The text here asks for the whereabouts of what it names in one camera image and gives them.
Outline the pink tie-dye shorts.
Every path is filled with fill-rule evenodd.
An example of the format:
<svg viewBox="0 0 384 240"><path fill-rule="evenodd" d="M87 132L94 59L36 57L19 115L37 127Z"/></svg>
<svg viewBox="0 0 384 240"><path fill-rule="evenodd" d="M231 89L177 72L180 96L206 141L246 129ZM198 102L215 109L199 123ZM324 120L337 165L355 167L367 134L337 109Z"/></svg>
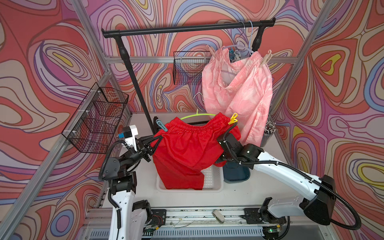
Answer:
<svg viewBox="0 0 384 240"><path fill-rule="evenodd" d="M211 57L202 73L202 94L208 114L238 114L240 142L261 144L273 97L273 78L268 64L260 66L264 56L254 52L252 65L243 69L229 85L224 82L217 57Z"/></svg>

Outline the red shorts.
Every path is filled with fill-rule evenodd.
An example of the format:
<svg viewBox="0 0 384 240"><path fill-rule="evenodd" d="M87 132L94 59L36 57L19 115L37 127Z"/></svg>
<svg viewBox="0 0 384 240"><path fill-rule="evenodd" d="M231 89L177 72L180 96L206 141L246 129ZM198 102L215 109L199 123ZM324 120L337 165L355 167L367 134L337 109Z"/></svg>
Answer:
<svg viewBox="0 0 384 240"><path fill-rule="evenodd" d="M160 130L155 135L163 136L153 161L166 189L202 190L202 170L215 165L223 153L217 138L226 132L237 140L241 138L239 128L229 125L229 121L230 118L222 113L203 126L193 126L174 118L166 124L167 132Z"/></svg>

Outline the teal plastic tray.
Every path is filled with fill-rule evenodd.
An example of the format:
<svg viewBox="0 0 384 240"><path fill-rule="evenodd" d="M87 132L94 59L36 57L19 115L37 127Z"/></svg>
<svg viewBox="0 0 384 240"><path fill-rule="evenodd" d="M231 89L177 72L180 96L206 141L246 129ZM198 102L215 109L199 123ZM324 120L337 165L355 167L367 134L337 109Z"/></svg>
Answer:
<svg viewBox="0 0 384 240"><path fill-rule="evenodd" d="M247 181L251 172L248 167L238 165L234 162L227 162L223 166L224 182L228 184L236 184Z"/></svg>

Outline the white printed graphic shorts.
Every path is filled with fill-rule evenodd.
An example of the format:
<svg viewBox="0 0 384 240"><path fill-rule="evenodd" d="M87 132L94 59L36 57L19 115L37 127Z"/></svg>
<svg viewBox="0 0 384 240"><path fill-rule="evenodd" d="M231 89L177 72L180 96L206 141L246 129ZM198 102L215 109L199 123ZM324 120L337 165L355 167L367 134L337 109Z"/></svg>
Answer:
<svg viewBox="0 0 384 240"><path fill-rule="evenodd" d="M239 61L241 60L241 58L242 58L241 53L238 50L233 50L233 49L229 50L229 59L231 63Z"/></svg>

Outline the light blue hanger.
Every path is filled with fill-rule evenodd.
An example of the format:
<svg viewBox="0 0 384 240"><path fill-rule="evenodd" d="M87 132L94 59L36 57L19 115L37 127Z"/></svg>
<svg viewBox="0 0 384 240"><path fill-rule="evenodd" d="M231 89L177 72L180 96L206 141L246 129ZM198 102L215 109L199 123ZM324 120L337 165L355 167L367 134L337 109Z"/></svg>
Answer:
<svg viewBox="0 0 384 240"><path fill-rule="evenodd" d="M251 20L248 20L248 23L251 25L251 31L250 31L250 36L249 36L248 48L249 48L249 50L253 51L252 50L251 40L252 40L252 36L253 36L253 32L254 32L254 25L253 25L253 22Z"/></svg>

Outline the beige clothespin left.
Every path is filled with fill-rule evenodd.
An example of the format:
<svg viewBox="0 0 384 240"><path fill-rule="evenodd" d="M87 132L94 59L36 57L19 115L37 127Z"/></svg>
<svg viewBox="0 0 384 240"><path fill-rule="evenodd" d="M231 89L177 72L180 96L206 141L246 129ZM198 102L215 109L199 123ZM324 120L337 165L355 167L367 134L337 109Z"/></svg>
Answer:
<svg viewBox="0 0 384 240"><path fill-rule="evenodd" d="M216 57L216 50L214 50L211 46L206 45L207 49L211 53L212 57Z"/></svg>

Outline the beige clothespin right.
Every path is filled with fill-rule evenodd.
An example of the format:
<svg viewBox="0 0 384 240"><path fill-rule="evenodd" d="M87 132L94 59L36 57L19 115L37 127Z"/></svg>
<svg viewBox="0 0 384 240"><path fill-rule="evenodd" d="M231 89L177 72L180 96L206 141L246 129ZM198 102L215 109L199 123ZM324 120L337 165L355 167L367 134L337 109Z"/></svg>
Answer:
<svg viewBox="0 0 384 240"><path fill-rule="evenodd" d="M268 50L267 54L263 57L263 60L260 63L260 66L267 65L268 62L271 60L272 56L273 56L272 50Z"/></svg>

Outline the green hanger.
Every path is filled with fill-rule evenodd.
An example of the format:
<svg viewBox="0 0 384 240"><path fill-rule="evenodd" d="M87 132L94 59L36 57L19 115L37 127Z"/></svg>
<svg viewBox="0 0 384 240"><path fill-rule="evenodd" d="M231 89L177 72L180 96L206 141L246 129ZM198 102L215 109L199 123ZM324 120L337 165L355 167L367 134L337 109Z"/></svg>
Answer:
<svg viewBox="0 0 384 240"><path fill-rule="evenodd" d="M196 93L194 96L193 96L193 99L200 95L202 97L202 101L204 102L204 98L203 98L203 94L201 92L198 92ZM189 116L185 116L185 117L182 117L181 120L185 120L185 119L189 119L189 118L193 118L193 117L201 117L201 116L209 116L209 117L214 117L215 115L214 114L208 114L208 113L199 113L199 110L196 111L195 114L193 115L189 115Z"/></svg>

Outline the teal grey clothespin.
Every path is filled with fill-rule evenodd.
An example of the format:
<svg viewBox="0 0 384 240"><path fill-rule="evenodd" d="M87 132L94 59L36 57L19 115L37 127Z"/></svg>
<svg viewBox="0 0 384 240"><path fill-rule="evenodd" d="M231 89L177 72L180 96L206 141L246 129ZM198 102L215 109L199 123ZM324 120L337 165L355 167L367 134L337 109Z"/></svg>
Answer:
<svg viewBox="0 0 384 240"><path fill-rule="evenodd" d="M156 120L156 124L157 124L157 126L158 126L161 130L163 130L164 132L167 132L167 131L168 131L166 125L165 125L160 119L157 119L157 120Z"/></svg>

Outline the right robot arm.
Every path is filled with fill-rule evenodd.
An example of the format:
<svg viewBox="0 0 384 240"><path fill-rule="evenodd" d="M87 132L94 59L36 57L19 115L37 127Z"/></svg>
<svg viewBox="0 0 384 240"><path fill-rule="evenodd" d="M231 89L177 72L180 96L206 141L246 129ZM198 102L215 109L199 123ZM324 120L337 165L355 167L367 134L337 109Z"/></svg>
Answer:
<svg viewBox="0 0 384 240"><path fill-rule="evenodd" d="M290 166L253 144L243 146L233 134L224 133L217 139L224 152L221 160L233 162L238 166L267 174L280 181L299 196L284 200L266 198L259 209L263 221L268 217L274 218L306 216L311 221L329 226L334 224L343 229L356 231L362 226L362 221L357 211L343 197L336 192L335 180L324 175L319 177L307 174L293 166ZM347 225L333 220L335 203L341 202L354 217L354 224Z"/></svg>

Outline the white pedal on rail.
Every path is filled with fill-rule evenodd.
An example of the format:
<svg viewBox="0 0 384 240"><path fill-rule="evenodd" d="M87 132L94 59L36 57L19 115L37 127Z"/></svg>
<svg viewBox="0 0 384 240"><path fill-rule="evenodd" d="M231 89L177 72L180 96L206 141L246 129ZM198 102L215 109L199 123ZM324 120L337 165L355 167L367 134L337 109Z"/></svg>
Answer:
<svg viewBox="0 0 384 240"><path fill-rule="evenodd" d="M225 217L224 217L224 215L223 215L222 213L220 213L218 210L214 210L214 211L212 212L212 215L215 217L215 219L216 219L219 223L223 224L223 223L225 222Z"/></svg>

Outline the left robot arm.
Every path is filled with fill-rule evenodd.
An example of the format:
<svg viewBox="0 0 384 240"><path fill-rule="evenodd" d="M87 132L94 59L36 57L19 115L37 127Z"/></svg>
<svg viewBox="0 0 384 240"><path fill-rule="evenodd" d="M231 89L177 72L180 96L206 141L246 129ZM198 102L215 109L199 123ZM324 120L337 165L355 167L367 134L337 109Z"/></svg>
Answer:
<svg viewBox="0 0 384 240"><path fill-rule="evenodd" d="M107 198L113 206L110 240L140 240L143 234L154 233L166 223L166 211L152 211L147 200L137 201L137 174L141 160L149 162L162 137L145 136L111 144L102 163L99 180L108 183Z"/></svg>

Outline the yellow clothespin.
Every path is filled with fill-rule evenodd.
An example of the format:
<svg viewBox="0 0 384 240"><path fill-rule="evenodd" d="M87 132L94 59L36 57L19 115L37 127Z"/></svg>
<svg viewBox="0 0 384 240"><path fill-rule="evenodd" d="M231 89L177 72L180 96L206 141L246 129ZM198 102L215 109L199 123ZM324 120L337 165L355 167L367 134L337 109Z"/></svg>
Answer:
<svg viewBox="0 0 384 240"><path fill-rule="evenodd" d="M237 122L238 122L237 117L238 117L238 114L237 114L237 113L234 113L234 114L231 116L231 119L230 119L230 121L228 122L228 124L229 124L229 125L233 125L233 124L237 123Z"/></svg>

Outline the black clothes rack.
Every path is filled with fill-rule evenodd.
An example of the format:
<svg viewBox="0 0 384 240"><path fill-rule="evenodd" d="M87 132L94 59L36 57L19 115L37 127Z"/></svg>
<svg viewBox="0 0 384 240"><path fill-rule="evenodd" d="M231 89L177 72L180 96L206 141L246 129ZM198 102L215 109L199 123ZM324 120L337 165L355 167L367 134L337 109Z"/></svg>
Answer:
<svg viewBox="0 0 384 240"><path fill-rule="evenodd" d="M263 33L266 28L273 27L276 23L276 18L271 20L262 20L255 22L247 23L225 23L225 24L210 24L210 25L197 25L197 26L176 26L176 27L164 27L164 28L151 28L151 29L134 29L134 30L109 30L106 31L102 29L102 35L105 39L115 39L120 57L129 73L137 96L140 100L140 104L144 110L145 116L147 118L149 127L153 134L157 133L157 128L154 126L153 119L150 116L149 110L146 106L145 99L143 97L142 91L140 89L138 80L136 78L132 62L130 60L130 55L126 49L122 37L128 36L138 36L138 35L152 35L152 34L169 34L169 33L183 33L183 32L198 32L198 31L210 31L210 30L225 30L225 29L236 29L236 28L250 28L258 27L258 33L252 44L252 51L255 52L260 48Z"/></svg>

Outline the beige clothespin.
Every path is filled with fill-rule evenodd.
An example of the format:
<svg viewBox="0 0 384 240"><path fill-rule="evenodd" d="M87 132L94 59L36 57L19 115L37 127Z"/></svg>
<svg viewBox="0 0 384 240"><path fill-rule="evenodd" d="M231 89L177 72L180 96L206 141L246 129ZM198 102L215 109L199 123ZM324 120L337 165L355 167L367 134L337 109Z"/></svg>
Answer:
<svg viewBox="0 0 384 240"><path fill-rule="evenodd" d="M260 66L267 65L268 62L271 60L272 56L273 56L272 50L268 50L267 54L263 57L263 60L260 63Z"/></svg>
<svg viewBox="0 0 384 240"><path fill-rule="evenodd" d="M216 50L214 50L211 46L206 45L207 49L211 53L212 57L216 57Z"/></svg>

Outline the white perforated plastic basket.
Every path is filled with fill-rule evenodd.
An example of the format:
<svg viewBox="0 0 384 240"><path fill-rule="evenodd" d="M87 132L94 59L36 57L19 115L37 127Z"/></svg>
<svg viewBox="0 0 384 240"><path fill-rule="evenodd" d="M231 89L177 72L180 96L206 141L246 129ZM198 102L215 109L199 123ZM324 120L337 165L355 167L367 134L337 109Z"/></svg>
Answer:
<svg viewBox="0 0 384 240"><path fill-rule="evenodd" d="M224 174L222 168L212 165L211 167L202 170L204 174L204 185L202 190L194 189L166 189L159 175L157 175L156 187L157 190L163 193L219 193L224 187Z"/></svg>

